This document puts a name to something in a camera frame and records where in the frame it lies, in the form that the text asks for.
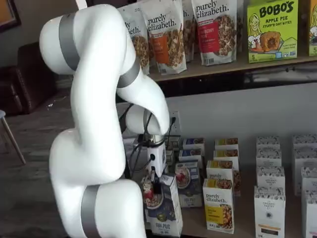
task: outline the power outlet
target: power outlet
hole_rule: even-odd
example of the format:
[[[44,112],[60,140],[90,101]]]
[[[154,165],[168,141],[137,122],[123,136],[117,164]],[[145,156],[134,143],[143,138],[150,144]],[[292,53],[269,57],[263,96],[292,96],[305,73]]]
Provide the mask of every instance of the power outlet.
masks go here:
[[[170,130],[170,134],[171,135],[181,135],[182,134],[182,130],[181,130],[181,126],[180,126],[179,112],[178,111],[170,112],[169,113],[169,117],[170,117],[170,121],[172,120],[172,117],[176,118],[176,121],[172,125],[172,128]]]

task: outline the shelf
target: shelf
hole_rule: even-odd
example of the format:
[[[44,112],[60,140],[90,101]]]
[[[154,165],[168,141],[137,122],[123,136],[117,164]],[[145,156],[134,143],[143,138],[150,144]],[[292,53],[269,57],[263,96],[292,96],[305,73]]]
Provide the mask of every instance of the shelf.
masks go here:
[[[226,234],[208,231],[206,228],[205,211],[203,208],[182,209],[183,235],[200,238],[254,238],[254,185],[256,184],[256,168],[243,170],[242,176],[242,196],[235,197],[234,234]],[[286,177],[291,178],[291,172],[286,171]],[[287,179],[286,185],[286,218],[285,218],[285,238],[302,237],[301,225],[301,200],[293,194],[291,179]]]
[[[187,70],[180,74],[172,74],[172,75],[160,75],[160,73],[154,72],[150,73],[149,77],[154,81],[165,81],[171,79],[181,79],[181,78],[189,78],[189,77],[197,77],[204,75],[211,75],[217,73],[227,73],[241,70],[250,70],[257,68],[265,68],[271,66],[279,66],[286,64],[294,64],[294,63],[304,63],[304,62],[312,62],[317,61],[317,57],[308,56],[308,50],[306,47],[298,48],[298,57],[296,59],[286,59],[286,60],[277,60],[277,61],[269,61],[269,62],[260,62],[260,63],[249,63],[248,62],[248,52],[245,51],[243,53],[238,53],[237,60],[232,63],[219,64],[213,66],[202,66],[200,54],[194,55],[194,60],[187,64]]]

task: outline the red label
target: red label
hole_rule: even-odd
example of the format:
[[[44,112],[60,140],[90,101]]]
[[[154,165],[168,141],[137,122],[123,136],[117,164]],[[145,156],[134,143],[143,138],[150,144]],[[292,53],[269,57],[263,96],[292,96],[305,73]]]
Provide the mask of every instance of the red label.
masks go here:
[[[199,48],[202,53],[218,52],[218,22],[198,26]]]

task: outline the brown leather chair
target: brown leather chair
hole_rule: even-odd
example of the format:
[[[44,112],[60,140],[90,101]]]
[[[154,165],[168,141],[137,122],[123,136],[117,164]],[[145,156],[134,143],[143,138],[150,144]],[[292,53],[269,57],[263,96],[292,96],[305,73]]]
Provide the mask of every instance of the brown leather chair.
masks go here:
[[[0,109],[8,115],[31,113],[55,93],[55,74],[45,65],[38,42],[18,49],[17,66],[0,68]]]

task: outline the gray band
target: gray band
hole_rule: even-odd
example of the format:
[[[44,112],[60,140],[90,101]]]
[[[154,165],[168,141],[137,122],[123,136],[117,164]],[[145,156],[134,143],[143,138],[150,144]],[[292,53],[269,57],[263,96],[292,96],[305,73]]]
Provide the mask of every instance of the gray band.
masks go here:
[[[59,23],[59,44],[61,52],[68,66],[76,71],[79,63],[79,54],[74,41],[75,13],[64,15]]]
[[[123,75],[120,76],[117,88],[129,86],[137,78],[140,72],[139,58],[135,57],[132,67]]]
[[[95,221],[96,197],[100,185],[88,186],[81,203],[81,224],[88,238],[101,238]]]

